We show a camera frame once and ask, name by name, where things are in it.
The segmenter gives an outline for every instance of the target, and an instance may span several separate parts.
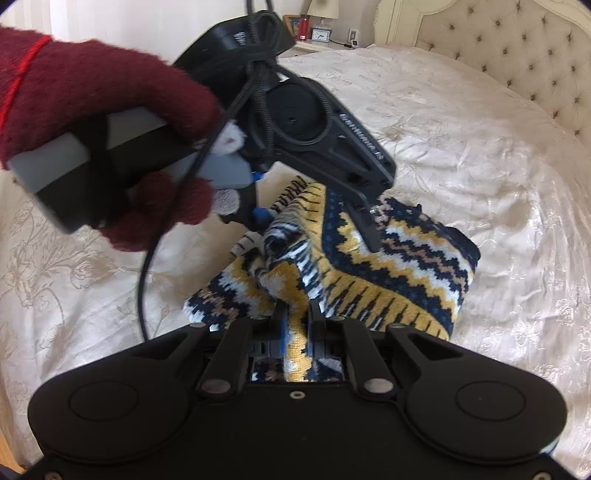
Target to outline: tufted headboard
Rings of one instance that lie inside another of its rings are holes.
[[[375,35],[486,72],[591,150],[591,14],[576,0],[382,0]]]

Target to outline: fair isle knit fabric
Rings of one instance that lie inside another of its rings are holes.
[[[242,317],[270,316],[280,299],[290,312],[284,359],[262,362],[253,380],[330,380],[340,366],[306,356],[310,299],[325,316],[348,316],[383,331],[392,322],[448,340],[480,252],[467,237],[390,195],[375,215],[382,248],[371,253],[341,197],[298,179],[272,210],[264,235],[248,233],[234,262],[185,304],[211,330]]]

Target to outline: white bedspread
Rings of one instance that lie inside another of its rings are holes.
[[[554,383],[569,405],[556,455],[589,472],[589,152],[535,103],[424,50],[372,47],[284,64],[326,85],[395,155],[401,201],[421,203],[479,246],[453,340]],[[291,175],[278,167],[267,176],[267,203]],[[25,461],[38,455],[26,419],[35,388],[139,341],[141,257],[88,230],[61,237],[7,175],[0,181],[0,425]],[[211,218],[166,237],[149,289],[152,330],[184,322],[182,301],[223,267],[241,231]]]

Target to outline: lamp shade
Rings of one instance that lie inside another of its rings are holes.
[[[308,15],[323,18],[339,17],[339,0],[312,0]]]

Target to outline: wooden floor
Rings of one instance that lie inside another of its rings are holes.
[[[10,451],[8,442],[6,441],[6,438],[4,438],[2,432],[0,432],[0,463],[17,473],[23,473],[25,471],[14,459],[14,455]]]

